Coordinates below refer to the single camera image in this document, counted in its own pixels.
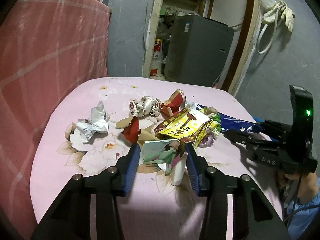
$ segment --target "human hand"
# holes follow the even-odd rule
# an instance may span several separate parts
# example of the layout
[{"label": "human hand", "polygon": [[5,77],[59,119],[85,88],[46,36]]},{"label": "human hand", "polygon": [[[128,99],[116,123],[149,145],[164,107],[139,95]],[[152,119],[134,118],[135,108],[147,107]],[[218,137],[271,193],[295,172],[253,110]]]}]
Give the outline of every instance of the human hand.
[{"label": "human hand", "polygon": [[[297,180],[300,174],[285,174],[287,179]],[[305,204],[312,200],[319,192],[317,175],[315,173],[306,173],[302,175],[300,188],[298,190],[298,198],[300,204]]]}]

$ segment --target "wooden door frame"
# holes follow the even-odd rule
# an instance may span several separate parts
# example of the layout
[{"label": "wooden door frame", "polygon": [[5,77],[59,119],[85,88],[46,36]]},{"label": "wooden door frame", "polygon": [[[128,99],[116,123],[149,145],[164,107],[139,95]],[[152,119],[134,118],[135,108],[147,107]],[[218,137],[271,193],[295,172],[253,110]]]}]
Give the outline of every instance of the wooden door frame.
[{"label": "wooden door frame", "polygon": [[142,76],[150,77],[150,66],[152,60],[153,46],[156,40],[156,33],[158,29],[158,22],[160,17],[160,10],[163,0],[154,0],[151,10],[151,16],[148,22],[147,36],[144,39],[145,43],[145,55],[142,65]]},{"label": "wooden door frame", "polygon": [[254,36],[260,21],[261,0],[247,0],[244,20],[233,58],[221,89],[234,95],[241,82],[245,67],[252,56],[251,51],[255,48]]}]

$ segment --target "white plastic wrapper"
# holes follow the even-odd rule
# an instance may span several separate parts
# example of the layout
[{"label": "white plastic wrapper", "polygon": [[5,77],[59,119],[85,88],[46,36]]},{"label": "white plastic wrapper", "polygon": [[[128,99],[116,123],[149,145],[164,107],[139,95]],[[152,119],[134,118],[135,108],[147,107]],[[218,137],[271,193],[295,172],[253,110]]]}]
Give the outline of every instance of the white plastic wrapper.
[{"label": "white plastic wrapper", "polygon": [[78,119],[77,128],[83,143],[88,143],[95,132],[107,133],[109,124],[103,103],[99,102],[98,106],[91,109],[90,119]]}]

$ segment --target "yellow snack package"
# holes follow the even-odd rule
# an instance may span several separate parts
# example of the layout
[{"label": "yellow snack package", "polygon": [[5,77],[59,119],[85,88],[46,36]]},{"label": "yellow snack package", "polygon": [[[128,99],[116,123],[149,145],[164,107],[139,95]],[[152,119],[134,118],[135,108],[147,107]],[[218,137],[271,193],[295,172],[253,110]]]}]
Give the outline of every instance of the yellow snack package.
[{"label": "yellow snack package", "polygon": [[158,135],[169,136],[185,143],[193,142],[193,147],[196,148],[204,136],[218,125],[201,111],[184,108],[159,124],[154,131]]}]

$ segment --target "blue sleeve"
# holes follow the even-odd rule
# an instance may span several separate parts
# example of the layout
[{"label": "blue sleeve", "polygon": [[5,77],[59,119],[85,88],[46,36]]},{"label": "blue sleeve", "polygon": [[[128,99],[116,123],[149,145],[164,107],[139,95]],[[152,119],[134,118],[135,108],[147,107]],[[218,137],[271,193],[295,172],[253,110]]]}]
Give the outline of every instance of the blue sleeve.
[{"label": "blue sleeve", "polygon": [[[319,204],[320,204],[320,191],[311,201],[303,205],[299,205],[298,203],[296,203],[294,210],[297,210],[302,207],[308,207],[308,206],[319,205]],[[292,208],[293,208],[293,201],[289,204],[287,208],[288,215],[292,213]],[[307,229],[308,225],[311,223],[311,221],[315,217],[318,210],[319,208],[306,209],[293,215],[291,224],[288,228],[288,232],[292,240],[297,240],[301,236],[301,234]]]}]

